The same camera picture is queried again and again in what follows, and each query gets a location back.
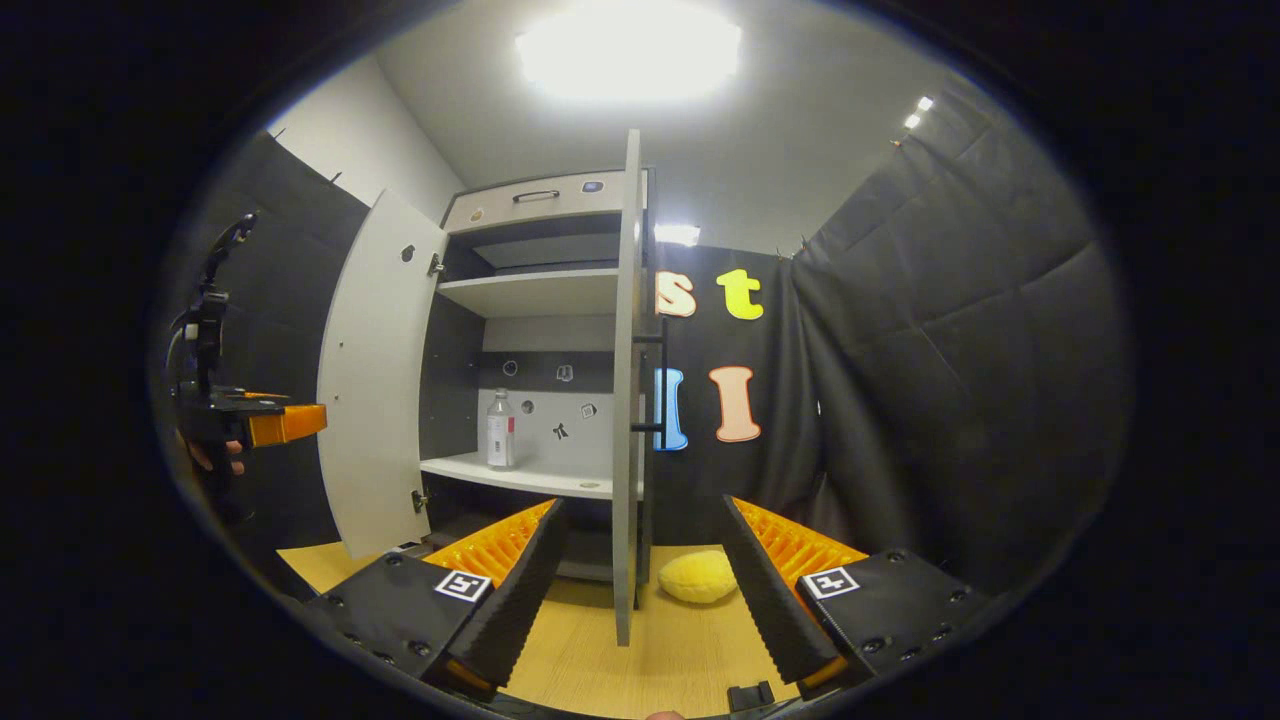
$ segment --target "sticker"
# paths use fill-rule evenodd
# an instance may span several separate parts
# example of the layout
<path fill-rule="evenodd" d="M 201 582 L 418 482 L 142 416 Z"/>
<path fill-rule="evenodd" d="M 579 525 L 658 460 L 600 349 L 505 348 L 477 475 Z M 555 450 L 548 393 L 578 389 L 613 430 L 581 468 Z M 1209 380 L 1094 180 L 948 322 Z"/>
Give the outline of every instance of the sticker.
<path fill-rule="evenodd" d="M 809 592 L 818 600 L 852 592 L 861 587 L 849 577 L 844 568 L 832 568 L 813 575 L 804 575 L 800 579 L 809 585 Z"/>
<path fill-rule="evenodd" d="M 680 411 L 676 402 L 676 388 L 684 379 L 684 373 L 675 368 L 667 368 L 667 405 L 659 415 L 667 421 L 667 445 L 662 445 L 662 433 L 653 434 L 653 448 L 659 452 L 684 450 L 689 446 L 689 437 L 680 432 Z M 662 368 L 655 368 L 653 372 L 653 392 L 654 397 L 662 397 Z"/>
<path fill-rule="evenodd" d="M 721 427 L 716 439 L 721 442 L 744 442 L 760 437 L 760 425 L 751 419 L 751 398 L 746 393 L 746 382 L 755 377 L 750 368 L 728 365 L 716 368 L 707 374 L 719 387 Z"/>
<path fill-rule="evenodd" d="M 754 320 L 764 314 L 763 305 L 751 302 L 751 291 L 760 290 L 760 281 L 749 277 L 739 268 L 716 278 L 716 284 L 724 287 L 724 306 L 728 314 L 740 320 Z"/>
<path fill-rule="evenodd" d="M 692 296 L 694 281 L 689 279 L 689 275 L 659 270 L 654 275 L 654 284 L 658 313 L 687 318 L 698 310 L 698 301 Z"/>
<path fill-rule="evenodd" d="M 435 585 L 435 592 L 456 597 L 458 600 L 465 600 L 467 602 L 475 602 L 480 600 L 480 596 L 484 594 L 484 591 L 489 587 L 490 582 L 492 580 L 489 578 L 483 575 L 472 575 L 471 573 L 454 570 L 445 575 L 445 578 L 440 580 L 440 584 Z"/>

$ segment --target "drawer handle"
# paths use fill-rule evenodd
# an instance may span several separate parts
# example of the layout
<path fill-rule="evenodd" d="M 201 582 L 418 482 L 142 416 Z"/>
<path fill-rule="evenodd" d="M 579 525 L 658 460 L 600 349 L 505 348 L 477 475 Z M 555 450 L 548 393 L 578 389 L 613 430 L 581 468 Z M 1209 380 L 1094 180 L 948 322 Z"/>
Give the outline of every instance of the drawer handle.
<path fill-rule="evenodd" d="M 559 197 L 559 191 L 558 190 L 535 190 L 532 192 L 521 192 L 520 195 L 512 196 L 511 201 L 512 202 L 520 202 L 520 201 L 522 201 L 526 197 L 530 197 L 532 195 L 547 195 L 548 197 Z"/>

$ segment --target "bottle label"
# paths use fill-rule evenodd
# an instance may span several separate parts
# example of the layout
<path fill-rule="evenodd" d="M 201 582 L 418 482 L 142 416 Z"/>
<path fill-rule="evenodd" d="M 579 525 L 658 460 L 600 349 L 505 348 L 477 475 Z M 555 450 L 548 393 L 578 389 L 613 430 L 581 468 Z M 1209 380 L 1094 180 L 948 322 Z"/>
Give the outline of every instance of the bottle label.
<path fill-rule="evenodd" d="M 511 438 L 516 432 L 516 419 L 500 415 L 488 418 L 488 459 L 489 465 L 511 466 Z"/>

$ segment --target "black curtain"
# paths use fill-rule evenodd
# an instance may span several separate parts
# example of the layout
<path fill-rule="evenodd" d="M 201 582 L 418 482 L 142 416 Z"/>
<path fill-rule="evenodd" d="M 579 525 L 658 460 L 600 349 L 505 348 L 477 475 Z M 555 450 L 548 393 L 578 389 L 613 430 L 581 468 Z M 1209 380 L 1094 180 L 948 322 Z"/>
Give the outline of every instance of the black curtain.
<path fill-rule="evenodd" d="M 788 264 L 822 404 L 808 524 L 987 592 L 1100 510 L 1133 413 L 1124 297 L 1059 168 L 956 78 Z"/>
<path fill-rule="evenodd" d="M 800 332 L 795 293 L 786 287 L 791 261 L 774 255 L 719 247 L 658 246 L 658 270 L 689 277 L 696 311 L 668 318 L 668 365 L 685 374 L 677 391 L 680 429 L 689 446 L 655 452 L 653 489 L 657 544 L 722 542 L 714 519 L 730 493 L 777 511 L 812 505 L 819 460 L 818 409 Z M 760 282 L 751 301 L 764 306 L 754 320 L 731 315 L 716 278 L 735 269 Z M 653 357 L 652 366 L 658 366 Z M 708 373 L 726 365 L 750 368 L 751 418 L 760 436 L 721 442 L 721 397 Z M 653 387 L 652 380 L 646 387 Z"/>
<path fill-rule="evenodd" d="M 230 156 L 174 241 L 165 320 L 189 302 L 214 238 L 259 213 L 248 241 L 218 273 L 230 293 L 216 382 L 315 402 L 320 342 L 347 251 L 369 213 L 266 133 Z M 276 548 L 337 542 L 316 438 L 252 452 L 232 489 L 255 518 L 232 530 L 246 557 L 275 587 L 311 594 Z"/>

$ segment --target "drawer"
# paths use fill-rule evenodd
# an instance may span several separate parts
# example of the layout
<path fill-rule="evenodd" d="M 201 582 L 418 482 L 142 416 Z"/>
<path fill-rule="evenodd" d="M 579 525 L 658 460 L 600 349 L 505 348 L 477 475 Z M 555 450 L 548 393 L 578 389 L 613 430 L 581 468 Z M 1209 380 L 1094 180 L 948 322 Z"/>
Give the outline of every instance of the drawer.
<path fill-rule="evenodd" d="M 548 218 L 621 213 L 622 179 L 623 170 L 603 170 L 461 193 L 444 218 L 444 232 L 456 234 Z M 640 182 L 641 197 L 648 202 L 648 172 L 641 172 Z"/>

